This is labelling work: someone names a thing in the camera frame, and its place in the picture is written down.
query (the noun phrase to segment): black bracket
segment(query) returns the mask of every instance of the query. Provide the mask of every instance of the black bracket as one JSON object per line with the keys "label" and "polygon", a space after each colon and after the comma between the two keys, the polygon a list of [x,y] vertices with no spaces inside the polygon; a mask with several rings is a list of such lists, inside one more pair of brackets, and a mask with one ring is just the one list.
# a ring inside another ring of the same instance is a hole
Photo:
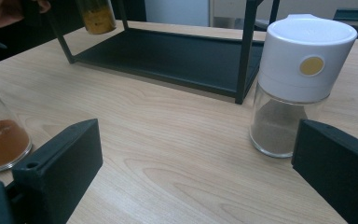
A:
{"label": "black bracket", "polygon": [[293,168],[349,223],[358,223],[358,139],[302,120]]}
{"label": "black bracket", "polygon": [[69,126],[0,182],[0,224],[65,223],[102,165],[98,120]]}

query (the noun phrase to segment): white lid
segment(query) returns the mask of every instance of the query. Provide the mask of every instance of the white lid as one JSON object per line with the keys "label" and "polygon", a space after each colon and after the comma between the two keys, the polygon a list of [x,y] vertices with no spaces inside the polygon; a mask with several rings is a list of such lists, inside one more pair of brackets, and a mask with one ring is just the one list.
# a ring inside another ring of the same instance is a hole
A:
{"label": "white lid", "polygon": [[267,30],[259,84],[293,102],[327,97],[357,37],[351,26],[309,14],[289,15]]}

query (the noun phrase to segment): table surface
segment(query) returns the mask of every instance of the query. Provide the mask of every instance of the table surface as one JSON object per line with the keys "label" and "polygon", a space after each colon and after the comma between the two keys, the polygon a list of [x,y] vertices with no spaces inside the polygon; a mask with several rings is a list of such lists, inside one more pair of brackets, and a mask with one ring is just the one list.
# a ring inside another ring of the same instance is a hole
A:
{"label": "table surface", "polygon": [[[130,26],[241,38],[238,30]],[[80,29],[65,38],[77,54],[121,30]],[[254,149],[254,95],[255,85],[235,105],[232,98],[69,64],[57,40],[0,62],[0,97],[31,135],[33,150],[73,123],[99,120],[104,164],[69,223],[345,223],[290,159]],[[320,121],[358,138],[358,40]],[[11,172],[0,180],[11,182]]]}

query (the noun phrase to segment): brown powder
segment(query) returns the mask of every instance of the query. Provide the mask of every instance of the brown powder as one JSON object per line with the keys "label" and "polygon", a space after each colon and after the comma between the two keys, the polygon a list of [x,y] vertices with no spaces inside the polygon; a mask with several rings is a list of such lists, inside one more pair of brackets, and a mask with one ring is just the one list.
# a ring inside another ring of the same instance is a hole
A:
{"label": "brown powder", "polygon": [[28,134],[15,121],[0,120],[0,166],[16,160],[29,142]]}

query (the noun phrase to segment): black metal shelf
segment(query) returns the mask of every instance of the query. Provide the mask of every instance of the black metal shelf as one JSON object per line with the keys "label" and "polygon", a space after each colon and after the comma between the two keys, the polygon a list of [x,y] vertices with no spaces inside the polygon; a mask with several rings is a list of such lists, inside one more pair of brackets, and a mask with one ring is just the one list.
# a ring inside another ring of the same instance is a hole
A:
{"label": "black metal shelf", "polygon": [[[209,91],[242,104],[252,86],[264,43],[253,41],[255,13],[262,0],[247,0],[242,40],[181,35],[130,28],[122,0],[118,0],[124,31],[73,56],[50,16],[70,63],[87,63]],[[275,21],[274,0],[270,21]]]}
{"label": "black metal shelf", "polygon": [[[248,74],[256,74],[255,42]],[[235,97],[241,41],[128,29],[75,56],[77,62]]]}

